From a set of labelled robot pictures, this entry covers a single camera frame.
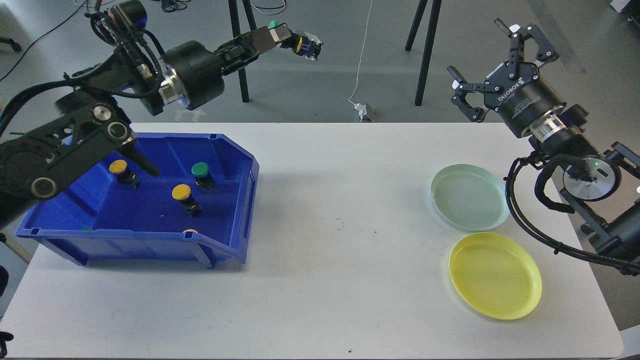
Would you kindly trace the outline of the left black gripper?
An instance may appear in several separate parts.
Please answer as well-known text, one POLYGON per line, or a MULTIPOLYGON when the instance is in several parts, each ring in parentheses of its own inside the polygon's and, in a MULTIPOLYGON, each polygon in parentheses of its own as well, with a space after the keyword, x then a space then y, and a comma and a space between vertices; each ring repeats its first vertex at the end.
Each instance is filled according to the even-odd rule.
POLYGON ((160 57, 165 67, 160 98, 165 105, 178 102, 187 110, 196 110, 222 95, 224 76, 244 69, 259 55, 292 38, 292 30, 281 23, 234 36, 215 51, 194 40, 171 48, 160 57))

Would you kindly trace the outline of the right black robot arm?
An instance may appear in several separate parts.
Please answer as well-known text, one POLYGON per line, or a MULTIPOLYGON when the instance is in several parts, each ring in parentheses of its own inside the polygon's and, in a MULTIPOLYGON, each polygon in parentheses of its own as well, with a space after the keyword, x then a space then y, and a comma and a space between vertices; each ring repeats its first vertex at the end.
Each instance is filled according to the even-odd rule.
POLYGON ((620 142, 605 152, 597 150, 584 135, 588 112, 566 101, 542 78, 540 68, 555 62, 559 54, 534 23, 524 27, 494 21, 510 39, 506 61, 486 76, 470 83, 454 67, 451 103, 473 123, 494 111, 515 137, 527 138, 533 151, 518 157, 505 177, 505 198, 510 214, 527 234, 563 253, 592 264, 617 269, 624 275, 639 274, 639 202, 612 221, 598 215, 590 202, 612 196, 622 173, 639 177, 639 155, 620 142), (515 182, 525 166, 539 171, 535 198, 549 210, 578 214, 582 231, 593 251, 574 248, 553 239, 526 218, 515 196, 515 182))

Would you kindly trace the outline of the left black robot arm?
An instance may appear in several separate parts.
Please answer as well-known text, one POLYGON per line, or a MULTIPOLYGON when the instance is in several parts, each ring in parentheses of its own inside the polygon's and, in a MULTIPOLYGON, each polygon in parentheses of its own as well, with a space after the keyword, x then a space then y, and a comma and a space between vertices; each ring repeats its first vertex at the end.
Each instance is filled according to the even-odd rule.
POLYGON ((55 120, 1 144, 2 227, 36 203, 55 198, 112 152, 153 177, 160 174, 135 148, 131 121, 116 97, 140 100, 153 116, 174 102, 192 111, 222 94, 224 76, 243 70, 260 55, 283 48, 316 60, 316 50, 322 46, 308 34, 279 23, 235 35, 214 51, 198 41, 163 51, 146 30, 147 12, 139 0, 96 9, 87 18, 94 33, 112 46, 112 54, 63 80, 21 91, 3 109, 2 132, 32 98, 71 88, 57 101, 60 115, 55 120))

